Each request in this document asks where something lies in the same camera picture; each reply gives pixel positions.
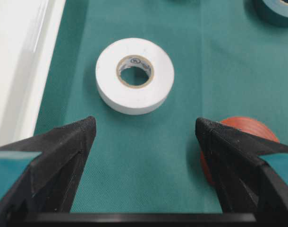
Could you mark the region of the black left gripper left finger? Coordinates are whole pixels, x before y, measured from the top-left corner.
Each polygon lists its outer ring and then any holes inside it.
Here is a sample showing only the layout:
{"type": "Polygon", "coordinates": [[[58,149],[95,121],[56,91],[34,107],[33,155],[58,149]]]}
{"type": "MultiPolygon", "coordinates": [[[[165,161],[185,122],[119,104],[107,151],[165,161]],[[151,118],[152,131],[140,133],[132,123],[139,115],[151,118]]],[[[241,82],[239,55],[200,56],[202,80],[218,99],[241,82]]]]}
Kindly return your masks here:
{"type": "Polygon", "coordinates": [[[0,227],[30,212],[69,212],[96,136],[88,116],[0,147],[0,227]]]}

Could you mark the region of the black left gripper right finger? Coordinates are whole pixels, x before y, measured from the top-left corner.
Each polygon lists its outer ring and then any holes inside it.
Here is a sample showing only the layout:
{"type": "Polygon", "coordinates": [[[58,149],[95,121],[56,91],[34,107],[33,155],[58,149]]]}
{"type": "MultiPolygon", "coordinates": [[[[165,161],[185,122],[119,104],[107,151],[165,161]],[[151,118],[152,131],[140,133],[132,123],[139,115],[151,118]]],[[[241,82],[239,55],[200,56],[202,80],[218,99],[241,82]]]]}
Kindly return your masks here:
{"type": "Polygon", "coordinates": [[[195,135],[225,213],[251,213],[257,222],[288,227],[288,182],[270,161],[288,146],[197,118],[195,135]]]}

